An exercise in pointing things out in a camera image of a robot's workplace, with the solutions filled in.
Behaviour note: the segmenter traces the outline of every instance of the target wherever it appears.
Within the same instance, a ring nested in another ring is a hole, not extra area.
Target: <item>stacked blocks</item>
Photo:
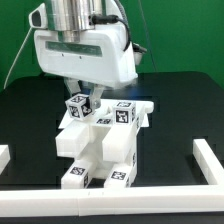
[[[92,178],[106,179],[105,188],[130,187],[137,175],[136,136],[153,103],[102,100],[92,114],[88,101],[84,94],[66,101],[70,123],[56,137],[57,155],[75,162],[63,176],[62,188],[86,188]]]
[[[70,117],[75,118],[76,120],[83,121],[92,113],[88,95],[78,93],[65,103]]]
[[[136,103],[134,101],[118,101],[113,106],[114,124],[132,124],[136,117]]]

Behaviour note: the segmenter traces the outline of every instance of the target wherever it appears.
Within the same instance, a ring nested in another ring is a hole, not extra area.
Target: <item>green backdrop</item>
[[[147,47],[138,0],[121,0],[133,41]],[[28,15],[41,0],[0,1],[0,89],[29,29]],[[224,88],[224,1],[142,0],[158,72],[201,71]],[[153,72],[150,55],[138,67]],[[9,82],[41,72],[31,37]]]

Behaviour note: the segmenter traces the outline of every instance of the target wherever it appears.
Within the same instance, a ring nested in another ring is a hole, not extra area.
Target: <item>black table surface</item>
[[[61,78],[27,77],[0,93],[0,145],[11,160],[0,190],[59,189],[73,160],[56,155],[55,137],[69,98]],[[140,74],[135,86],[104,91],[105,99],[150,100],[150,128],[138,134],[138,175],[132,186],[207,184],[193,139],[205,138],[223,164],[224,90],[199,72]],[[102,187],[94,180],[90,187]],[[224,212],[92,217],[0,218],[0,223],[223,223]]]

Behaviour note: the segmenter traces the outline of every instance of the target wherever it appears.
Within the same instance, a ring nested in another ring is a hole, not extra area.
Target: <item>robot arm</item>
[[[131,43],[119,0],[45,0],[29,21],[37,29],[35,47],[42,70],[68,78],[72,93],[77,85],[71,79],[93,83],[93,109],[100,105],[104,86],[121,88],[137,78],[136,56],[145,49]]]

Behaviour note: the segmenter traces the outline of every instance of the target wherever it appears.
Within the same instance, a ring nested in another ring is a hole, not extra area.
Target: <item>metal cylinder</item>
[[[103,9],[102,9],[102,0],[92,0],[92,7],[91,7],[91,13],[102,15]]]
[[[92,0],[45,0],[49,29],[61,31],[63,42],[79,41],[79,33],[89,25]]]

